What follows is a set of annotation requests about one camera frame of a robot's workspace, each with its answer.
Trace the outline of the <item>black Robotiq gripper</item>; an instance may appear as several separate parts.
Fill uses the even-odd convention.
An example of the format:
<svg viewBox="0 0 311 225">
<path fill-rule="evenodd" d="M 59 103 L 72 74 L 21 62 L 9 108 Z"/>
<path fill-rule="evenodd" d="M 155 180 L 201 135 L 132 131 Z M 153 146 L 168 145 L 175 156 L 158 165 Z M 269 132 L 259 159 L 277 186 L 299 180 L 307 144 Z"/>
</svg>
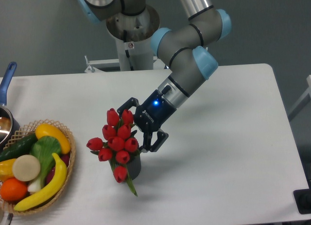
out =
<svg viewBox="0 0 311 225">
<path fill-rule="evenodd" d="M 169 137 L 168 133 L 159 128 L 177 109 L 164 99 L 163 94 L 157 89 L 143 104 L 139 105 L 138 99 L 131 97 L 117 109 L 117 112 L 122 115 L 124 110 L 131 107 L 136 107 L 134 122 L 144 132 L 143 144 L 139 150 L 143 153 L 157 152 Z M 156 141 L 151 144 L 152 133 L 156 131 Z"/>
</svg>

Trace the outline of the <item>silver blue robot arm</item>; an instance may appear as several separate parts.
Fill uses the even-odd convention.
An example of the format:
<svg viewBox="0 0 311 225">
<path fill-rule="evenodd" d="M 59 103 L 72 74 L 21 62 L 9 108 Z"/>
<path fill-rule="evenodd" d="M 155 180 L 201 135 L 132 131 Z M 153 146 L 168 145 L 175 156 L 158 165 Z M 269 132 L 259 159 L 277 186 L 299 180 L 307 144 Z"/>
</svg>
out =
<svg viewBox="0 0 311 225">
<path fill-rule="evenodd" d="M 152 69 L 154 58 L 170 70 L 167 79 L 140 104 L 131 98 L 118 112 L 135 107 L 134 122 L 143 133 L 140 150 L 156 152 L 168 138 L 161 125 L 217 69 L 207 45 L 231 31 L 229 15 L 210 0 L 181 0 L 189 24 L 177 31 L 160 27 L 157 11 L 146 0 L 78 0 L 94 23 L 106 22 L 115 39 L 122 71 Z"/>
</svg>

